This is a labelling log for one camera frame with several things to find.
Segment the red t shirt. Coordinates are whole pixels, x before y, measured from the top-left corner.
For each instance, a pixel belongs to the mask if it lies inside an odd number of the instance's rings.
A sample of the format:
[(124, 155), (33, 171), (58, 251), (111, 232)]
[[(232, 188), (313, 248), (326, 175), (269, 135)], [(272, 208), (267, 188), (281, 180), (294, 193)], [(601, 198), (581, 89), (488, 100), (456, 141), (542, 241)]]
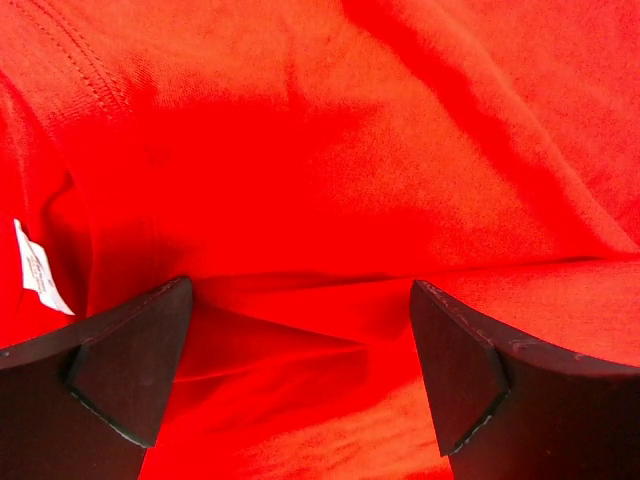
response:
[(639, 256), (635, 1), (5, 1), (1, 342), (169, 279), (145, 479), (448, 479), (433, 274)]

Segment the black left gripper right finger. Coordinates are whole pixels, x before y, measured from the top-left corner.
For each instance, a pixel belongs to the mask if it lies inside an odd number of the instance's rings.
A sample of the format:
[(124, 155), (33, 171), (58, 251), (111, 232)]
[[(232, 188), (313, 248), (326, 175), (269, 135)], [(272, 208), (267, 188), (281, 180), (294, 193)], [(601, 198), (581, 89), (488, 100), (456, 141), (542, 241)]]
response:
[(440, 454), (457, 479), (635, 479), (639, 370), (568, 350), (426, 281), (410, 320)]

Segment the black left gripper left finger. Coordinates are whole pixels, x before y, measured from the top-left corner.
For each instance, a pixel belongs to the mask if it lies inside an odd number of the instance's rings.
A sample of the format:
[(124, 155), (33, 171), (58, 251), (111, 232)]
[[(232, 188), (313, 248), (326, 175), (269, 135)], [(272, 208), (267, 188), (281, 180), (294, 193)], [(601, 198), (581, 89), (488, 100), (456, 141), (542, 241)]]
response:
[(4, 479), (136, 479), (190, 324), (186, 277), (1, 351)]

